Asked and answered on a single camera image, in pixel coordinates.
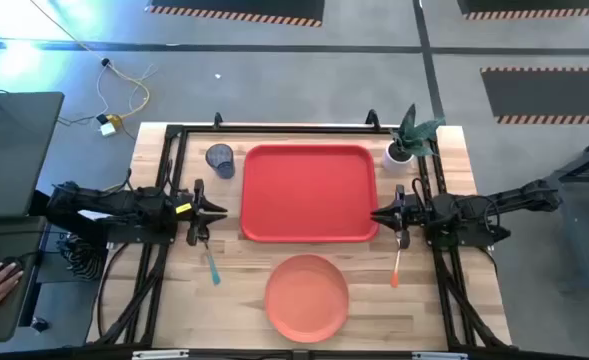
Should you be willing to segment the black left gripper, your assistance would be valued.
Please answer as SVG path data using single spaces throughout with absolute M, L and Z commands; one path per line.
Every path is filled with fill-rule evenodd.
M 213 222 L 226 219 L 227 215 L 221 213 L 227 212 L 227 209 L 207 200 L 202 179 L 195 180 L 192 193 L 179 192 L 175 199 L 177 219 L 189 223 L 186 242 L 190 246 L 196 246 L 199 241 L 207 240 L 209 231 L 206 227 Z

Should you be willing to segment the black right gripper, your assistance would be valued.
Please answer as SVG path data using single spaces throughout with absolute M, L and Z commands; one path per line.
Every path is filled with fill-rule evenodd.
M 426 206 L 419 195 L 407 194 L 403 185 L 395 188 L 392 204 L 370 213 L 371 219 L 394 230 L 399 249 L 408 249 L 411 239 L 409 226 L 423 226 L 426 220 Z

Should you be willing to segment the fork with orange handle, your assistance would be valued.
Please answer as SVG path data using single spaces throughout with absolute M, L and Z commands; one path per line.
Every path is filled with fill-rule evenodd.
M 397 242 L 397 250 L 396 250 L 395 263 L 394 263 L 394 267 L 393 267 L 391 278 L 390 278 L 390 286 L 392 288 L 397 288 L 399 285 L 399 265 L 400 265 L 402 250 L 403 250 L 403 235 L 402 235 L 402 233 L 396 232 L 395 238 L 396 238 L 396 242 Z

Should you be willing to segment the blue faceted plastic cup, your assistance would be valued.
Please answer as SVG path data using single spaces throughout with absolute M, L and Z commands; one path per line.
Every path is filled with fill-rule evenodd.
M 223 143 L 212 145 L 205 153 L 207 164 L 222 179 L 231 179 L 235 175 L 233 149 Z

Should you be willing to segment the orange plastic plate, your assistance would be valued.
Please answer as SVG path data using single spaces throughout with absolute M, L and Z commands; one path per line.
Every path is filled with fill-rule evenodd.
M 288 258 L 271 273 L 265 288 L 265 312 L 285 338 L 318 343 L 345 324 L 349 290 L 342 272 L 324 257 L 303 254 Z

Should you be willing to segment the red plastic tray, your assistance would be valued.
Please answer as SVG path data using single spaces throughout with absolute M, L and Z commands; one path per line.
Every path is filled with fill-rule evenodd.
M 357 243 L 375 237 L 375 167 L 359 145 L 259 145 L 243 169 L 240 228 L 260 243 Z

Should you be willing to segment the white plant pot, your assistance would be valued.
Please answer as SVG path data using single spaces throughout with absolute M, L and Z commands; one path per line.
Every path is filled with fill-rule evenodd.
M 403 161 L 397 161 L 392 157 L 391 149 L 393 143 L 390 142 L 385 148 L 382 158 L 382 166 L 385 170 L 394 174 L 405 174 L 412 169 L 412 162 L 415 160 L 414 155 L 408 155 Z

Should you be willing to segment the green leafy plant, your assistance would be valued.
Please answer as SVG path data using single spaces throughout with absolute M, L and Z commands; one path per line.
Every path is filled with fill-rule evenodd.
M 434 151 L 427 144 L 436 138 L 437 129 L 445 124 L 444 118 L 416 124 L 416 105 L 412 104 L 405 113 L 400 125 L 392 129 L 392 143 L 388 147 L 390 157 L 398 162 L 410 157 L 431 156 Z

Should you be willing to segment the white and yellow power adapter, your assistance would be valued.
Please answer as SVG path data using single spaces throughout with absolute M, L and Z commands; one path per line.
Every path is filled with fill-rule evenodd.
M 100 124 L 100 133 L 103 137 L 109 137 L 117 133 L 122 127 L 122 118 L 115 114 L 100 114 L 96 116 Z

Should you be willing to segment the black striped-edge floor mat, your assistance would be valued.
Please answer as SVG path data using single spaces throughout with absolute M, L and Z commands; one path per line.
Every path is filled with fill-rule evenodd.
M 486 67 L 492 114 L 502 125 L 589 125 L 589 67 Z
M 149 0 L 151 14 L 320 27 L 325 0 Z
M 457 0 L 466 20 L 589 16 L 589 0 Z

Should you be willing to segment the dark grey monitor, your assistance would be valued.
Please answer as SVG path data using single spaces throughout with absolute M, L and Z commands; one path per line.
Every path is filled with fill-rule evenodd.
M 63 101 L 61 92 L 0 93 L 0 217 L 28 213 Z

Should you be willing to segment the dark side desk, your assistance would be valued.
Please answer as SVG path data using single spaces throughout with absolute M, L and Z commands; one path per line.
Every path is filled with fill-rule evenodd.
M 45 230 L 46 220 L 42 217 L 0 218 L 0 262 L 8 256 L 20 257 L 24 262 L 19 283 L 0 302 L 0 342 L 9 340 L 18 326 Z

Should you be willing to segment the silver metal bracket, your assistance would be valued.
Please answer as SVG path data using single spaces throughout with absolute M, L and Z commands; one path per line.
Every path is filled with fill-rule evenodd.
M 411 355 L 412 360 L 469 360 L 465 353 L 456 352 L 428 352 L 416 351 Z
M 134 351 L 131 360 L 181 360 L 189 356 L 188 349 L 154 349 Z

